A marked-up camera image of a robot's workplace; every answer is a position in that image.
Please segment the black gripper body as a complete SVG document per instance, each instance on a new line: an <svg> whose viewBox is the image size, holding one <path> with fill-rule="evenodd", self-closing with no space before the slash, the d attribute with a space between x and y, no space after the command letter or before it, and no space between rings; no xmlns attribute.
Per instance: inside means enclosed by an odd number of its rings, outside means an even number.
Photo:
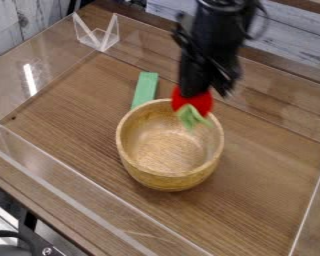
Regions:
<svg viewBox="0 0 320 256"><path fill-rule="evenodd" d="M239 77L239 49L261 9L259 0L196 0L194 15L178 15L174 39L182 48L180 75Z"/></svg>

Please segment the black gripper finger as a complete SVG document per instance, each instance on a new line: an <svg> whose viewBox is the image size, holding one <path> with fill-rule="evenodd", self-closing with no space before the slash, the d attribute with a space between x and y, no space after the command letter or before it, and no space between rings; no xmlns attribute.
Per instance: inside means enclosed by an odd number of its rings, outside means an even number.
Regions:
<svg viewBox="0 0 320 256"><path fill-rule="evenodd" d="M235 84L242 78L242 75L242 67L238 63L227 67L222 65L214 66L212 87L223 98L228 97L232 93Z"/></svg>
<svg viewBox="0 0 320 256"><path fill-rule="evenodd" d="M198 96L210 87L210 75L206 71L206 64L187 50L182 51L179 87L184 98Z"/></svg>

